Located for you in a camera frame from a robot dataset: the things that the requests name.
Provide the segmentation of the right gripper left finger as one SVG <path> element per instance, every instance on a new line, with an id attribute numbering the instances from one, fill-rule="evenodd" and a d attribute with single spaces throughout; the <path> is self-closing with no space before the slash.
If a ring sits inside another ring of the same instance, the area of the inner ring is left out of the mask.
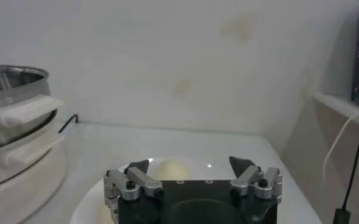
<path id="1" fill-rule="evenodd" d="M 104 175 L 104 197 L 125 201 L 139 199 L 141 193 L 147 197 L 162 198 L 163 183 L 147 175 L 149 160 L 130 163 L 123 171 L 112 169 Z"/>

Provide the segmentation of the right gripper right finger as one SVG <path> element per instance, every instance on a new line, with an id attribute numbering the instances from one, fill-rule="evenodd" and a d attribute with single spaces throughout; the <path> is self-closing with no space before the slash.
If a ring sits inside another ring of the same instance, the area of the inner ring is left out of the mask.
<path id="1" fill-rule="evenodd" d="M 230 185 L 239 197 L 245 197 L 252 192 L 256 198 L 262 200 L 282 200 L 282 171 L 279 168 L 269 167 L 263 171 L 251 160 L 235 156 L 230 156 L 229 162 L 236 176 L 230 181 Z"/>

